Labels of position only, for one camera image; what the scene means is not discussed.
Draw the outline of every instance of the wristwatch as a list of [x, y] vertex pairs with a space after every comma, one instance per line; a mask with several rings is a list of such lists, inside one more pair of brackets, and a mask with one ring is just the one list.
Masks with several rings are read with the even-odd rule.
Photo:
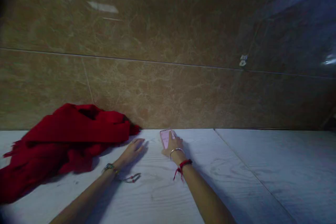
[[119, 173], [119, 170], [116, 167], [114, 167], [114, 165], [111, 163], [108, 163], [107, 165], [105, 165], [104, 169], [101, 172], [103, 173], [104, 171], [109, 170], [109, 169], [112, 169], [116, 175]]

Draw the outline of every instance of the red string bracelet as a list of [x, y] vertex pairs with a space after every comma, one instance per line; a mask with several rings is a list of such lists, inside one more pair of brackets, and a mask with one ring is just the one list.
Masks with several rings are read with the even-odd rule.
[[183, 181], [183, 166], [185, 165], [188, 165], [188, 164], [192, 164], [193, 162], [191, 161], [191, 159], [188, 159], [188, 160], [184, 160], [182, 163], [180, 163], [180, 165], [178, 166], [178, 168], [176, 169], [175, 171], [175, 176], [174, 176], [174, 179], [175, 180], [175, 177], [176, 177], [176, 173], [179, 172], [181, 173], [181, 180]]

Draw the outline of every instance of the forearm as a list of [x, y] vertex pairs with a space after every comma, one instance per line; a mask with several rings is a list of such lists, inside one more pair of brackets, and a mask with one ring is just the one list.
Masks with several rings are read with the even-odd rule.
[[232, 223], [221, 199], [192, 165], [183, 167], [183, 176], [205, 223]]
[[114, 177], [115, 172], [112, 169], [106, 170], [50, 223], [84, 223], [87, 216], [95, 206], [98, 198], [111, 184]]

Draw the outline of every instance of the hand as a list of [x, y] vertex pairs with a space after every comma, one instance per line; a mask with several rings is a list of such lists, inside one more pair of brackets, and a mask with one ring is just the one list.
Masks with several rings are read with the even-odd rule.
[[[172, 150], [176, 149], [176, 148], [180, 148], [183, 149], [183, 140], [179, 137], [176, 137], [175, 139], [173, 139], [172, 136], [172, 132], [169, 132], [169, 141], [168, 141], [168, 147], [167, 149], [163, 149], [161, 151], [161, 153], [167, 157], [169, 157], [170, 153]], [[171, 154], [171, 158], [172, 160], [175, 162], [176, 165], [179, 165], [180, 163], [182, 163], [184, 160], [186, 160], [187, 158], [185, 157], [185, 154], [180, 151], [180, 150], [176, 150]]]
[[144, 149], [142, 145], [145, 140], [143, 138], [134, 139], [121, 154], [121, 156], [113, 163], [114, 167], [121, 170], [124, 166], [131, 163]]

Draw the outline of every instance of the pink phone case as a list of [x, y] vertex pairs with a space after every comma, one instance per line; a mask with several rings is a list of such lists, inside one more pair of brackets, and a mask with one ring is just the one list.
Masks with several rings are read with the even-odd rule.
[[165, 149], [168, 148], [169, 131], [171, 131], [171, 135], [172, 135], [173, 139], [175, 139], [175, 133], [172, 129], [165, 129], [165, 130], [160, 131], [161, 142], [162, 142], [162, 145]]

